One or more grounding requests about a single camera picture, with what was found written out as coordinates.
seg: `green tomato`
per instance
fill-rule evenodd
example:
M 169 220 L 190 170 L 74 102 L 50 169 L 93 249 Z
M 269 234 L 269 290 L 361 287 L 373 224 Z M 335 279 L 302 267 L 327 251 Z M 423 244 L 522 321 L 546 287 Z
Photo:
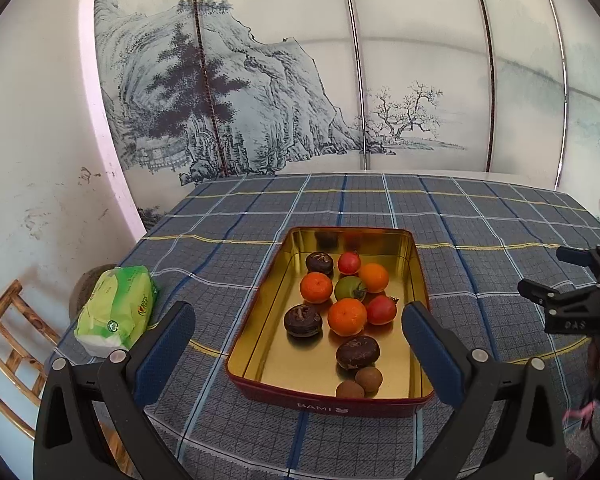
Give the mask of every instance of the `green tomato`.
M 336 300 L 355 298 L 362 301 L 366 296 L 366 285 L 357 276 L 345 276 L 336 283 Z

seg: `tablecloth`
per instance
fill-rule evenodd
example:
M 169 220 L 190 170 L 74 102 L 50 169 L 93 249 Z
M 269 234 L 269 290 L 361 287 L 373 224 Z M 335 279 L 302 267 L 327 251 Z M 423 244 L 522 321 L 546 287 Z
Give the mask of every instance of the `tablecloth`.
M 569 195 L 479 180 L 403 174 L 305 174 L 218 179 L 197 186 L 121 262 L 144 265 L 160 294 L 195 307 L 195 334 L 146 413 L 195 479 L 404 478 L 451 409 L 433 399 L 411 418 L 298 412 L 243 397 L 224 360 L 267 262 L 295 226 L 378 226 L 413 232 L 435 318 L 468 348 L 497 359 L 545 358 L 560 409 L 586 387 L 586 340 L 547 335 L 521 298 L 522 277 L 562 291 L 593 283 L 558 262 L 557 245 L 600 244 L 600 223 Z M 56 351 L 90 361 L 69 330 Z M 495 429 L 494 405 L 464 470 Z

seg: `chair backrest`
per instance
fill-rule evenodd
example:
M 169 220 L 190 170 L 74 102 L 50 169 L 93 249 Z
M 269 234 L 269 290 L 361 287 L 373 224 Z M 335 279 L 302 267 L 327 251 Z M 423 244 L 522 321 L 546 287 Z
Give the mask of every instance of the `chair backrest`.
M 54 346 L 56 346 L 60 340 L 58 334 L 49 327 L 33 309 L 20 297 L 22 291 L 22 285 L 18 280 L 14 280 L 13 283 L 5 290 L 4 294 L 0 297 L 0 318 L 4 315 L 7 309 L 13 305 L 33 327 L 38 330 L 45 338 L 49 340 Z M 43 365 L 35 357 L 33 357 L 16 339 L 11 335 L 7 327 L 0 321 L 0 334 L 7 340 L 11 345 L 11 353 L 7 358 L 7 361 L 3 361 L 0 358 L 0 370 L 7 378 L 17 387 L 31 402 L 36 406 L 40 405 L 40 393 L 46 382 L 46 374 L 43 369 Z M 22 362 L 26 362 L 31 367 L 38 371 L 38 377 L 36 378 L 33 387 L 29 388 L 24 384 L 17 376 L 16 370 Z M 31 428 L 26 422 L 24 422 L 11 408 L 9 408 L 5 402 L 0 398 L 0 411 L 18 428 L 20 428 L 29 437 L 35 437 L 35 430 Z

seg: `metal screw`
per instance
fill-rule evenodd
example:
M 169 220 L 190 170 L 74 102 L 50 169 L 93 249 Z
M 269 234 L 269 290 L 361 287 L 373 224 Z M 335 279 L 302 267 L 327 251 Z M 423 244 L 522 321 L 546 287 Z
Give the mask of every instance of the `metal screw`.
M 113 350 L 109 354 L 109 361 L 112 363 L 121 363 L 125 360 L 126 352 L 124 350 Z
M 488 354 L 481 348 L 476 348 L 470 353 L 470 356 L 473 357 L 478 363 L 485 363 L 488 361 Z
M 531 366 L 536 370 L 544 370 L 544 361 L 542 361 L 538 357 L 534 357 L 533 359 L 531 359 Z
M 66 364 L 66 359 L 64 359 L 63 357 L 59 357 L 51 365 L 51 368 L 53 368 L 54 370 L 62 370 L 64 368 L 65 364 Z

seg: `chair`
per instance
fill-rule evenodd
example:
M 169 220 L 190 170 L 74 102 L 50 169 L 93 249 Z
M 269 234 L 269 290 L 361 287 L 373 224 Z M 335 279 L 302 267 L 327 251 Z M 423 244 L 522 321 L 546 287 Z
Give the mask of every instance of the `chair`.
M 18 311 L 25 317 L 33 327 L 38 330 L 54 347 L 58 345 L 60 337 L 58 334 L 41 319 L 33 309 L 20 297 L 22 291 L 22 285 L 18 280 L 14 280 L 13 283 L 5 290 L 4 294 L 0 297 L 0 318 L 4 315 L 7 309 L 13 305 Z M 3 361 L 0 358 L 0 370 L 7 378 L 19 389 L 24 396 L 27 397 L 33 404 L 40 406 L 40 394 L 42 388 L 46 382 L 46 374 L 44 372 L 43 365 L 35 357 L 33 357 L 27 350 L 16 341 L 11 335 L 7 327 L 0 321 L 0 334 L 7 340 L 11 345 L 11 353 L 7 357 L 7 361 Z M 17 376 L 16 370 L 22 362 L 26 362 L 35 370 L 38 371 L 38 377 L 36 378 L 33 387 L 29 388 L 24 384 Z M 22 420 L 7 404 L 0 398 L 0 412 L 6 416 L 14 425 L 16 425 L 23 433 L 25 433 L 31 440 L 35 439 L 36 432 L 30 427 L 24 420 Z M 107 439 L 109 448 L 116 459 L 121 471 L 124 473 L 130 473 L 132 470 L 132 463 L 129 459 L 129 455 L 120 441 L 120 437 L 111 428 L 100 424 L 102 431 Z

